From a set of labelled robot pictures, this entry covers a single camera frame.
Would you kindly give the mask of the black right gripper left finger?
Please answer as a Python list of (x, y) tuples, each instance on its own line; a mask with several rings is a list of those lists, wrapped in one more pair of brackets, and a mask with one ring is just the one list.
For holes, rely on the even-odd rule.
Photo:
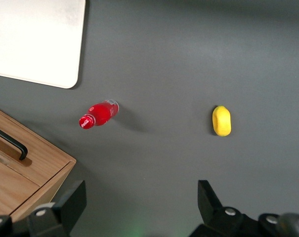
[(0, 237), (69, 237), (85, 207), (85, 181), (76, 181), (57, 202), (37, 206), (21, 220), (0, 215)]

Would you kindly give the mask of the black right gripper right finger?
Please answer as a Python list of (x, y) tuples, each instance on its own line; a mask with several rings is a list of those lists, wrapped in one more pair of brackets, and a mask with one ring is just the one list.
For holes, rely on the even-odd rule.
[(223, 206), (207, 180), (198, 181), (198, 208), (203, 219), (191, 237), (278, 237), (279, 215), (264, 213), (254, 220), (234, 207)]

